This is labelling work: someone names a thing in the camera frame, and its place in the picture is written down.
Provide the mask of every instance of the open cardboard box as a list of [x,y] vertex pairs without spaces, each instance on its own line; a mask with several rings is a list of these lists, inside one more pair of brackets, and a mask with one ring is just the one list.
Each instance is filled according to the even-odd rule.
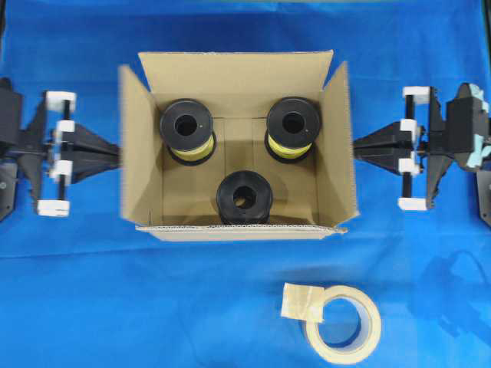
[[[358,214],[351,144],[348,72],[324,89],[333,51],[296,53],[140,53],[150,92],[120,67],[121,215],[162,240],[324,238]],[[275,161],[264,146],[265,117],[283,97],[318,102],[322,128],[300,163]],[[179,98],[205,104],[217,147],[199,166],[182,166],[159,134],[161,112]],[[216,190],[237,170],[270,183],[271,225],[222,225]]]

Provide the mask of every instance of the robotic arm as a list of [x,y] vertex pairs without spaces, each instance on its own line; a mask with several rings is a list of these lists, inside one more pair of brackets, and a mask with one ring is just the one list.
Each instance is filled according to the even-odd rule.
[[[434,87],[405,87],[403,96],[405,118],[355,140],[355,158],[402,176],[398,205],[403,210],[433,208],[438,184],[453,162],[477,173],[479,197],[488,195],[489,199],[491,176],[486,169],[491,160],[491,138],[489,104],[483,99],[483,91],[474,84],[462,84],[456,97],[447,103],[447,120],[441,116]],[[420,104],[430,105],[427,130],[414,119],[415,106]],[[423,159],[427,160],[426,196],[414,198],[412,181],[425,170]],[[491,225],[491,205],[485,204],[481,204],[481,217]]]
[[[66,217],[70,212],[66,199],[70,184],[119,167],[119,147],[71,119],[76,99],[70,92],[44,92],[34,118],[22,130],[22,95],[13,91],[9,80],[0,80],[0,221],[14,210],[18,172],[31,183],[37,214]],[[62,119],[45,142],[48,111],[61,113]],[[48,164],[49,176],[58,183],[56,199],[41,199],[44,163]]]

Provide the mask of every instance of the masking tape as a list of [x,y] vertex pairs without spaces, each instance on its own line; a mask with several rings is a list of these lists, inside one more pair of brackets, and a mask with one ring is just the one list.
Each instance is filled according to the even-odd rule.
[[304,153],[308,151],[308,149],[312,146],[312,143],[302,148],[288,148],[281,146],[277,143],[270,135],[268,135],[268,144],[271,147],[272,151],[276,153],[283,159],[296,159],[300,157]]
[[[336,299],[353,304],[360,317],[357,337],[346,347],[329,347],[319,333],[324,306]],[[316,286],[285,284],[282,317],[304,321],[308,342],[322,359],[334,364],[355,364],[368,357],[381,337],[382,322],[377,306],[363,292],[348,286],[326,289]]]
[[206,156],[208,156],[212,151],[213,151],[213,135],[209,136],[208,141],[206,141],[205,144],[202,146],[199,146],[196,149],[192,149],[190,151],[179,151],[177,149],[171,149],[172,152],[179,157],[180,159],[183,159],[184,161],[197,161],[199,159],[204,159]]

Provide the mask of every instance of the wire spool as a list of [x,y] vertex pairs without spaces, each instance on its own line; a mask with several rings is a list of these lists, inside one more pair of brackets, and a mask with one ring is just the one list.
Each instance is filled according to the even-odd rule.
[[286,97],[271,108],[266,125],[269,154],[281,163],[297,163],[311,151],[321,130],[321,118],[311,101]]
[[253,171],[228,175],[216,192],[216,204],[224,225],[265,224],[272,203],[271,186]]
[[209,159],[216,148],[213,118],[200,102],[172,102],[160,118],[160,135],[178,163],[195,166]]

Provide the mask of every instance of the blue background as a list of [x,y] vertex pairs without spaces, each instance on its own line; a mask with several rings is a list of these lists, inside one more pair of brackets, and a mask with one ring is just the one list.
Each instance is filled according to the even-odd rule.
[[[355,138],[403,116],[406,85],[433,85],[442,102],[464,81],[491,94],[478,0],[11,0],[7,20],[0,72],[25,95],[24,124],[43,90],[71,90],[75,120],[113,142],[117,66],[143,77],[138,51],[332,48],[333,67],[349,63]],[[433,211],[403,213],[400,178],[355,168],[361,216],[310,242],[157,241],[119,218],[118,171],[71,186],[68,220],[37,217],[22,181],[0,224],[0,366],[327,366],[279,316],[286,281],[375,301],[383,333],[359,366],[491,366],[491,229],[474,177],[453,166]],[[331,334],[349,336],[352,311],[332,312]]]

